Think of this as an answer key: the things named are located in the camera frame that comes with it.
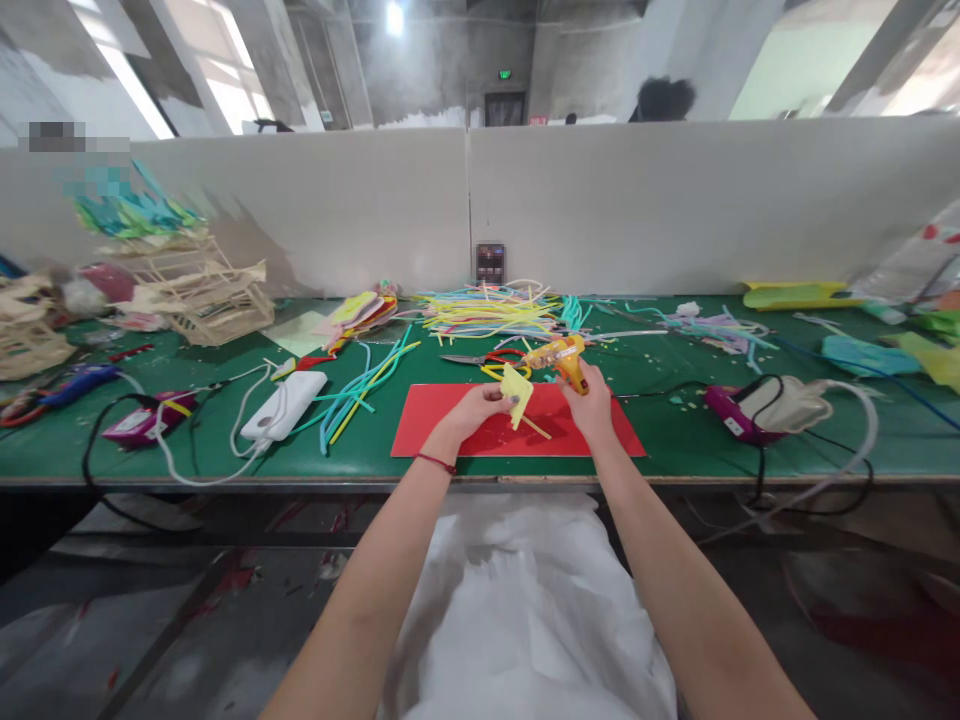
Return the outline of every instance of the doorway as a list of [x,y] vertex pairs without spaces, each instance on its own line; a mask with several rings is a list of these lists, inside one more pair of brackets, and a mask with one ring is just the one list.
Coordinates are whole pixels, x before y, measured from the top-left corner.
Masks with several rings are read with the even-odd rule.
[[524,92],[487,93],[484,95],[484,126],[523,125],[526,100]]

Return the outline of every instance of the wooden craft structure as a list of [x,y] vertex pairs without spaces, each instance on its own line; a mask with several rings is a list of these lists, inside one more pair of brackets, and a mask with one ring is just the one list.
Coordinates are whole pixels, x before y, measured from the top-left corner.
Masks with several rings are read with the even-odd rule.
[[49,287],[49,279],[37,275],[0,284],[0,380],[21,380],[73,354],[44,320],[54,303],[40,291]]
[[262,262],[234,268],[204,227],[162,240],[115,239],[111,257],[138,283],[133,300],[117,307],[164,316],[192,345],[222,345],[273,324]]

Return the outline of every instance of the red-handled scissors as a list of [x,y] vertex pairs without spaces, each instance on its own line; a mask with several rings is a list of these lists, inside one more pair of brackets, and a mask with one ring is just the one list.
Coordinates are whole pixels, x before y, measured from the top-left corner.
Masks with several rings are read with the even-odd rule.
[[[463,363],[464,365],[478,365],[483,372],[492,377],[494,380],[503,380],[502,375],[497,375],[493,371],[502,369],[506,364],[515,365],[516,363],[512,363],[507,360],[507,357],[510,355],[519,355],[522,359],[524,353],[521,350],[504,348],[503,350],[494,350],[486,355],[441,355],[440,357],[443,360]],[[523,373],[523,376],[527,378],[527,380],[530,379],[531,371],[526,365],[521,367],[518,372]]]

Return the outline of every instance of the hand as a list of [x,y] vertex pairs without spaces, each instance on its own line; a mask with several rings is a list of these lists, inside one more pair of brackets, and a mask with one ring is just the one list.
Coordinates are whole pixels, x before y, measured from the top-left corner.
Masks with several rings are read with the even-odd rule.
[[613,416],[611,414],[610,388],[603,380],[600,368],[590,365],[582,357],[578,358],[580,371],[587,381],[589,392],[579,395],[567,383],[560,385],[560,391],[570,405],[573,422],[583,433],[587,442],[613,436]]
[[453,410],[437,423],[434,433],[443,434],[458,444],[462,443],[473,435],[488,417],[497,413],[508,413],[514,405],[511,398],[505,398],[500,392],[499,384],[478,385],[464,395]]

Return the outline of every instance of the white cloth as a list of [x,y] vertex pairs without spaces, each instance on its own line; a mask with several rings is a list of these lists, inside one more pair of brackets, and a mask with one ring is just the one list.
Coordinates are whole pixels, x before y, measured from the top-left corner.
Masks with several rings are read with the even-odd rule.
[[378,718],[676,718],[673,674],[595,508],[448,496]]

